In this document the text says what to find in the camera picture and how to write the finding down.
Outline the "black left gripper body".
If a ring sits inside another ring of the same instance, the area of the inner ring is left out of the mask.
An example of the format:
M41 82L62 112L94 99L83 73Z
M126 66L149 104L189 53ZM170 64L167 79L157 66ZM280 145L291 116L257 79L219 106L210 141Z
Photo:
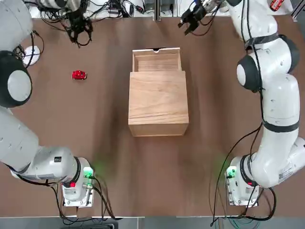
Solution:
M68 12L68 20L72 29L82 29L85 26L83 9L78 8L75 11Z

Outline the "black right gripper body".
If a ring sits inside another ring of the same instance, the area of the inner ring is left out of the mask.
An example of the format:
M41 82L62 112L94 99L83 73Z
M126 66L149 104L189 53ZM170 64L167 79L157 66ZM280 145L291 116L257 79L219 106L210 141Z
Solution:
M188 17L189 23L199 22L206 15L206 9L201 3L195 4L193 9L188 8L183 14L182 17Z

